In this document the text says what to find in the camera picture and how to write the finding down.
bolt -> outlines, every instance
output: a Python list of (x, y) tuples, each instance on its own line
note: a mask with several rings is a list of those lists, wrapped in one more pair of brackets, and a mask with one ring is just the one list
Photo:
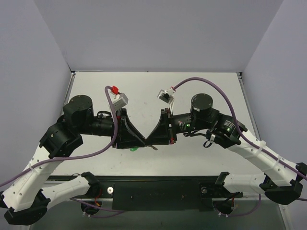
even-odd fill
[(206, 187), (201, 187), (201, 193), (206, 194), (208, 192)]
[(112, 194), (114, 189), (112, 187), (107, 188), (107, 193)]

screw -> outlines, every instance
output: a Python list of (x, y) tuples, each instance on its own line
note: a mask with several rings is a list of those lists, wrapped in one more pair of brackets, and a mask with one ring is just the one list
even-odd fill
[(201, 193), (206, 194), (208, 192), (206, 187), (201, 187)]

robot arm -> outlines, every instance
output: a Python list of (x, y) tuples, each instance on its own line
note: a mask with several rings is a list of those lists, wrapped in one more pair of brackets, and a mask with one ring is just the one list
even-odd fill
[[(158, 98), (173, 104), (173, 93), (172, 88), (160, 91)], [(256, 139), (242, 123), (238, 122), (238, 124), (244, 136), (260, 146), (259, 149), (247, 143), (239, 135), (231, 116), (224, 115), (213, 108), (211, 96), (200, 93), (191, 99), (190, 113), (173, 115), (169, 108), (161, 110), (159, 123), (146, 139), (146, 144), (175, 144), (179, 133), (192, 137), (199, 130), (206, 129), (205, 137), (210, 144), (218, 144), (241, 155), (264, 173), (257, 175), (223, 174), (223, 186), (230, 193), (265, 194), (270, 200), (283, 205), (288, 205), (298, 199), (303, 189), (300, 183), (302, 177), (281, 162), (297, 169), (303, 175), (307, 173), (307, 166), (304, 163), (296, 164), (284, 159), (268, 148), (264, 141)], [(264, 150), (272, 153), (277, 160), (266, 154)]]
[[(112, 102), (118, 110), (117, 135), (113, 147), (126, 149), (145, 147), (145, 138), (129, 121), (128, 103), (123, 93), (116, 93)], [(63, 107), (64, 115), (52, 125), (40, 140), (34, 156), (19, 177), (0, 194), (0, 207), (7, 208), (5, 218), (10, 224), (31, 225), (41, 219), (47, 210), (69, 198), (87, 195), (96, 197), (101, 189), (100, 182), (90, 172), (82, 173), (74, 180), (60, 185), (42, 188), (44, 182), (63, 161), (52, 161), (33, 168), (36, 163), (54, 158), (67, 158), (83, 144), (80, 134), (113, 137), (114, 121), (109, 112), (100, 111), (94, 116), (92, 99), (85, 95), (73, 97)]]

white wall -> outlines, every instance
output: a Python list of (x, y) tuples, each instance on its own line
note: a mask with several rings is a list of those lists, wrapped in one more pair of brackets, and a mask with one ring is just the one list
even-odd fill
[[(261, 138), (289, 160), (307, 162), (307, 1), (284, 0), (243, 81)], [(296, 229), (306, 229), (307, 202), (290, 208)]]
[(72, 70), (243, 71), (283, 0), (35, 0)]
[[(40, 138), (56, 121), (71, 74), (32, 0), (1, 1), (0, 28), (3, 182), (24, 169)], [(8, 228), (3, 214), (2, 209), (1, 230)]]

white cable tie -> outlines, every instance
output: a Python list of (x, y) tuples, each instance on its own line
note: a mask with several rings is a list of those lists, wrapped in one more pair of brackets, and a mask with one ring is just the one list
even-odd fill
[(32, 168), (32, 165), (31, 165), (31, 162), (30, 162), (30, 161), (29, 161), (29, 163), (28, 163), (28, 166), (29, 166), (29, 169), (31, 169), (31, 171), (34, 171), (34, 172), (36, 172), (36, 173), (39, 173), (37, 169)]
[(257, 151), (255, 152), (255, 154), (252, 154), (252, 155), (250, 155), (250, 156), (248, 156), (248, 157), (245, 157), (245, 159), (250, 159), (250, 158), (255, 158), (255, 157), (258, 157), (258, 155), (260, 154), (260, 153), (262, 153), (262, 150), (263, 150), (263, 147), (265, 147), (266, 146), (266, 142), (265, 141), (260, 141), (260, 145), (259, 145), (259, 149), (257, 149)]
[(210, 137), (209, 142), (213, 144), (213, 143), (214, 143), (214, 139), (215, 139), (215, 137), (216, 137), (216, 135), (211, 134), (211, 137)]
[(268, 168), (268, 169), (264, 169), (264, 170), (262, 170), (262, 171), (265, 172), (265, 171), (268, 171), (268, 170), (271, 170), (271, 169), (275, 168), (275, 166), (278, 164), (278, 162), (280, 161), (281, 158), (282, 158), (282, 157), (281, 157), (280, 155), (278, 155), (277, 160), (276, 160), (276, 162), (274, 163), (274, 165), (273, 165), (272, 167), (270, 167), (270, 168)]
[(175, 102), (175, 99), (173, 99), (172, 102), (169, 104), (169, 109), (171, 111), (171, 114), (173, 114), (174, 102)]

